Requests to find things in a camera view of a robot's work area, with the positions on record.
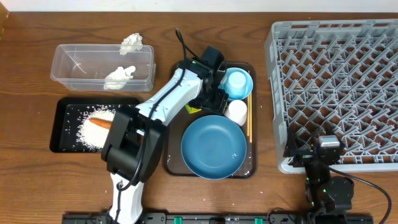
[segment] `carrot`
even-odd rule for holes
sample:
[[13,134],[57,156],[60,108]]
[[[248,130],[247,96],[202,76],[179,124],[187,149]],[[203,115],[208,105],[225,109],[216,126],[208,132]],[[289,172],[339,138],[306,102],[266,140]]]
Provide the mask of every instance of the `carrot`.
[[89,121],[91,121],[93,124],[96,124],[102,128],[106,129],[111,129],[112,121],[105,121],[103,119],[98,119],[98,118],[90,118]]

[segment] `wooden table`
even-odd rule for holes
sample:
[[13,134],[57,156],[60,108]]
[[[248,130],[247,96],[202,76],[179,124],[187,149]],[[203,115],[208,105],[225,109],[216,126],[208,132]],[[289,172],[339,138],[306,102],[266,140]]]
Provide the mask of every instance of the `wooden table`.
[[[398,14],[327,13],[16,13],[0,41],[0,222],[60,223],[65,212],[99,212],[111,205],[112,182],[99,154],[55,154],[49,149],[57,101],[67,95],[129,95],[148,99],[182,59],[174,29],[199,54],[207,45],[257,72],[258,168],[248,180],[205,180],[168,175],[159,165],[146,183],[145,208],[186,213],[267,213],[302,210],[304,175],[282,174],[276,164],[271,87],[264,41],[275,21],[389,19]],[[50,79],[58,44],[118,44],[139,32],[155,51],[155,88],[148,93],[69,91]],[[388,223],[398,222],[398,173],[358,174],[386,189],[394,202]],[[379,222],[387,200],[355,183],[353,212]]]

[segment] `blue bowl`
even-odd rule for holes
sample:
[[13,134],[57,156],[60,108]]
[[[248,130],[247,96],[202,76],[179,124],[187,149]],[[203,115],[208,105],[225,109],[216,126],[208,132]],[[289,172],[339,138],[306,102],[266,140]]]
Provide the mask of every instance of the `blue bowl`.
[[[240,96],[240,97],[229,96],[228,99],[229,100],[243,100],[246,97],[248,97],[250,95],[250,93],[252,92],[252,90],[253,90],[253,79],[251,78],[250,74],[247,71],[243,70],[242,68],[228,68],[226,70],[226,74],[225,74],[226,75],[226,80],[228,80],[229,76],[233,72],[241,72],[241,73],[244,74],[244,76],[246,77],[246,90],[245,90],[245,92],[244,92],[244,94],[242,96]],[[225,88],[225,83],[226,83],[226,81],[224,83],[221,83],[218,88],[220,88],[222,90],[225,90],[226,89]]]
[[240,127],[228,118],[209,115],[184,132],[181,153],[185,164],[206,179],[223,179],[243,164],[248,147]]

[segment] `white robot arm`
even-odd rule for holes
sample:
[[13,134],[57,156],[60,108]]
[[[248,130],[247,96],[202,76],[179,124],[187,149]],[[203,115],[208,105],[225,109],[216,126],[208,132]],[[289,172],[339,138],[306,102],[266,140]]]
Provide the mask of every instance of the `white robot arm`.
[[[182,75],[182,69],[178,68],[172,79],[159,92],[157,92],[151,99],[136,106],[139,109],[139,114],[148,117],[154,103],[173,85]],[[177,86],[170,94],[160,102],[151,119],[160,120],[163,125],[168,126],[173,117],[186,105],[189,101],[195,99],[201,90],[202,79],[198,75],[186,70],[181,84]],[[143,134],[143,130],[138,130],[139,134]],[[126,185],[129,181],[119,174],[111,174],[113,181],[113,206],[109,215],[116,219],[116,211],[119,209],[117,185],[122,183]],[[118,222],[120,224],[135,223],[142,213],[141,197],[144,184],[138,182],[135,186],[130,186],[127,190],[121,192],[120,211],[118,215]]]
[[[140,217],[144,182],[157,167],[165,130],[181,108],[189,103],[220,114],[225,110],[228,94],[218,89],[224,77],[224,71],[219,71],[224,58],[218,50],[208,47],[201,59],[205,63],[184,60],[185,64],[180,64],[171,80],[152,98],[135,108],[122,107],[115,114],[101,157],[107,162],[114,186],[109,215],[120,224],[135,223]],[[148,135],[146,145],[141,146],[140,135]],[[120,190],[120,186],[127,185],[130,187]]]

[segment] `power cord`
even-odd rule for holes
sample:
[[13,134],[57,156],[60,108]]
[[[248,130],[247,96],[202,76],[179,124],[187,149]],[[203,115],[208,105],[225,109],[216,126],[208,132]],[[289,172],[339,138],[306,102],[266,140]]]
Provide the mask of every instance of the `power cord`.
[[[284,209],[283,209],[283,208],[280,208],[280,207],[276,207],[276,208],[271,209],[271,210],[268,212],[268,214],[267,214],[267,221],[270,221],[270,216],[269,216],[269,215],[271,215],[272,212],[278,212],[278,210],[284,211]],[[290,221],[296,223],[296,219],[293,220],[293,218],[292,218],[289,214],[286,214],[286,215],[288,216],[288,218],[289,218]]]
[[117,224],[117,223],[118,223],[118,218],[119,218],[119,213],[120,213],[121,192],[127,190],[127,189],[132,185],[132,183],[135,183],[135,182],[137,181],[138,176],[139,176],[139,173],[140,173],[140,171],[141,171],[141,168],[142,168],[142,161],[143,161],[143,159],[144,159],[144,150],[145,150],[146,143],[147,143],[147,137],[148,137],[148,135],[149,135],[149,134],[148,134],[148,133],[149,133],[149,126],[150,126],[149,123],[150,123],[150,119],[151,119],[151,117],[152,117],[154,111],[156,110],[156,108],[157,108],[157,106],[159,105],[159,103],[162,102],[162,100],[163,100],[169,93],[171,93],[177,86],[179,86],[179,84],[181,84],[181,82],[182,82],[182,80],[183,80],[183,78],[184,78],[184,75],[185,75],[185,68],[186,68],[186,65],[185,65],[185,64],[186,64],[186,61],[187,61],[187,50],[188,50],[195,58],[198,57],[197,55],[195,55],[195,54],[185,45],[184,39],[183,39],[183,37],[182,37],[182,34],[181,34],[179,28],[176,28],[176,29],[175,29],[175,35],[177,35],[177,38],[180,40],[180,42],[181,42],[181,44],[182,44],[182,48],[183,48],[184,63],[183,63],[183,68],[182,68],[182,74],[181,74],[180,79],[177,81],[177,83],[176,83],[171,89],[169,89],[163,96],[161,96],[161,97],[156,101],[156,103],[154,103],[154,105],[152,106],[152,109],[151,109],[150,112],[149,112],[149,115],[148,115],[148,118],[147,118],[147,121],[146,121],[146,127],[145,127],[145,133],[147,133],[147,134],[144,135],[144,139],[143,139],[143,141],[142,141],[141,153],[140,153],[140,156],[139,156],[138,165],[137,165],[137,169],[136,169],[136,171],[135,171],[135,173],[134,173],[134,176],[133,176],[133,178],[132,178],[124,187],[123,187],[123,184],[122,184],[121,182],[118,183],[117,186],[116,186],[116,188],[117,188],[117,190],[119,191],[119,193],[118,193],[118,209],[116,210],[116,217],[115,217],[115,219],[114,219],[114,221],[113,221],[114,224]]
[[364,183],[364,184],[368,184],[369,186],[374,187],[375,189],[380,190],[380,191],[386,196],[386,198],[387,198],[388,207],[387,207],[386,214],[384,215],[383,219],[380,221],[379,224],[383,224],[383,223],[388,219],[388,216],[389,216],[390,213],[391,213],[392,200],[391,200],[391,198],[390,198],[390,195],[389,195],[384,189],[382,189],[381,187],[379,187],[379,186],[377,186],[376,184],[371,183],[371,182],[369,182],[369,181],[367,181],[367,180],[361,179],[361,178],[359,178],[359,177],[355,177],[355,176],[350,175],[350,174],[346,174],[346,173],[344,173],[344,172],[342,172],[342,171],[335,170],[335,169],[329,167],[328,165],[326,165],[324,162],[322,162],[322,164],[323,164],[325,167],[327,167],[330,171],[333,171],[333,172],[335,172],[336,174],[339,174],[339,175],[348,177],[348,178],[350,178],[350,179],[357,180],[357,181],[362,182],[362,183]]

